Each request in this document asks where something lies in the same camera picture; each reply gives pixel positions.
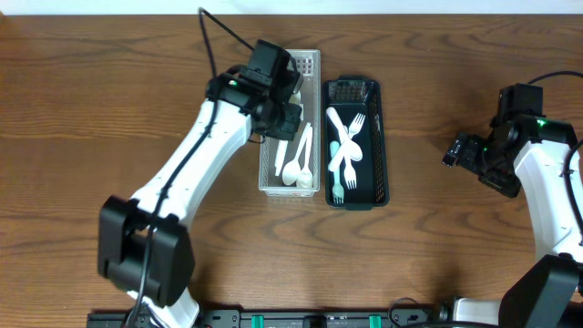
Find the white spoon vertical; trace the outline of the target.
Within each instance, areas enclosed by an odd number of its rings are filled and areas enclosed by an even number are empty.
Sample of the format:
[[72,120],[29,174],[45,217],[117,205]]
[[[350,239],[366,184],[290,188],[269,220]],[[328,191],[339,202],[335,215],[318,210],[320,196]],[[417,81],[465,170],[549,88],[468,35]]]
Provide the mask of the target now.
[[299,158],[304,151],[304,165],[309,163],[312,148],[312,124],[308,122],[302,132],[295,157],[288,162],[282,172],[282,182],[286,186],[291,186],[301,176],[302,170],[300,168]]

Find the white fork tines up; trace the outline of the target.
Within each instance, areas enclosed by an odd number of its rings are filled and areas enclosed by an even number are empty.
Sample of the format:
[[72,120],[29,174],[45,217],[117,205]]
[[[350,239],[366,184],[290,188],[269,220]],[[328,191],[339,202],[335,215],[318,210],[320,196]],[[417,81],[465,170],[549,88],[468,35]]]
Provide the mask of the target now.
[[348,127],[348,131],[347,131],[348,137],[351,140],[353,140],[353,137],[361,131],[364,121],[365,121],[364,114],[358,113],[355,116],[353,122],[351,123],[350,127]]

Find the white plastic spoon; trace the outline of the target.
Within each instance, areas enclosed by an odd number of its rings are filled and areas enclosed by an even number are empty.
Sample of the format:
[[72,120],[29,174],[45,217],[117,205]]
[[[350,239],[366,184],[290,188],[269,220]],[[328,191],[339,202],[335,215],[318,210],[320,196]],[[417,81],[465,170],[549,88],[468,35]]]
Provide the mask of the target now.
[[341,139],[340,151],[342,155],[348,155],[350,159],[360,161],[363,158],[363,153],[358,144],[348,137],[348,133],[343,128],[342,120],[334,107],[328,107],[326,114],[329,120],[337,128],[339,138]]

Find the white plastic fork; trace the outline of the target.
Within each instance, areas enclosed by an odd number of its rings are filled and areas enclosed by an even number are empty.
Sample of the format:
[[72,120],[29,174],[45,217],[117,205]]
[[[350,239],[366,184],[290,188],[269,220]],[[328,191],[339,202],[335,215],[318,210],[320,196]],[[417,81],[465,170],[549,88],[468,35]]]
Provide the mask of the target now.
[[356,189],[356,172],[352,165],[352,158],[348,151],[344,154],[345,168],[343,172],[344,180],[348,190]]

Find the pale blue plastic fork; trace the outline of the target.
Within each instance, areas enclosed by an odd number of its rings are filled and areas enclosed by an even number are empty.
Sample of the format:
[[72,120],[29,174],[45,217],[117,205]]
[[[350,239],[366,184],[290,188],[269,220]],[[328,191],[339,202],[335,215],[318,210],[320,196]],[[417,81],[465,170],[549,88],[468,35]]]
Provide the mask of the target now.
[[[332,141],[330,143],[330,153],[333,157],[338,151],[340,144],[338,141]],[[341,205],[344,201],[344,188],[341,183],[340,178],[340,168],[336,168],[332,171],[333,174],[333,185],[332,185],[332,200],[335,205]]]

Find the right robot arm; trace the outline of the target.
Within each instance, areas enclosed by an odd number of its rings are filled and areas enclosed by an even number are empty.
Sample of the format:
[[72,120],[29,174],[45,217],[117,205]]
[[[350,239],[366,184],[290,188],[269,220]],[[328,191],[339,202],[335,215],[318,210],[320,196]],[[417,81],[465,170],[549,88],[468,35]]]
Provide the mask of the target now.
[[454,327],[579,327],[582,142],[570,124],[544,115],[543,90],[532,84],[501,89],[490,127],[486,138],[459,133],[443,162],[506,197],[525,194],[536,263],[501,300],[459,298],[447,319]]

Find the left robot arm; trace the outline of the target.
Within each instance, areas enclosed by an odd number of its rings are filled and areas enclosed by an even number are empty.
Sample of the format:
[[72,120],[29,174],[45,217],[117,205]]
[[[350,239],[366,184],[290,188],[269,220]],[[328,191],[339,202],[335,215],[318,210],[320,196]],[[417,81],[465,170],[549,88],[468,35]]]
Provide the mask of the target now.
[[194,125],[160,171],[133,196],[110,196],[99,212],[97,271],[136,303],[117,321],[134,327],[192,327],[195,259],[189,231],[197,209],[230,157],[252,134],[291,140],[302,109],[292,103],[302,73],[280,46],[258,40],[245,65],[209,81]]

